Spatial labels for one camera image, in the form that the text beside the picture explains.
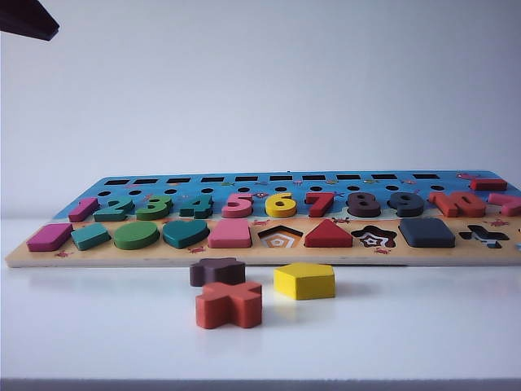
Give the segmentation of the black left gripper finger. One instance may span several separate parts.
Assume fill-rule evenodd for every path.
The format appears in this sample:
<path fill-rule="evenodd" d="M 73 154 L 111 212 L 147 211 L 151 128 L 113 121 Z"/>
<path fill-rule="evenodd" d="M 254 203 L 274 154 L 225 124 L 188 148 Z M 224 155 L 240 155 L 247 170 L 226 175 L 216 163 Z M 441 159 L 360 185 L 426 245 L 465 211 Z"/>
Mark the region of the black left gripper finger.
<path fill-rule="evenodd" d="M 38 0 L 1 0 L 1 31 L 50 41 L 59 24 Z"/>

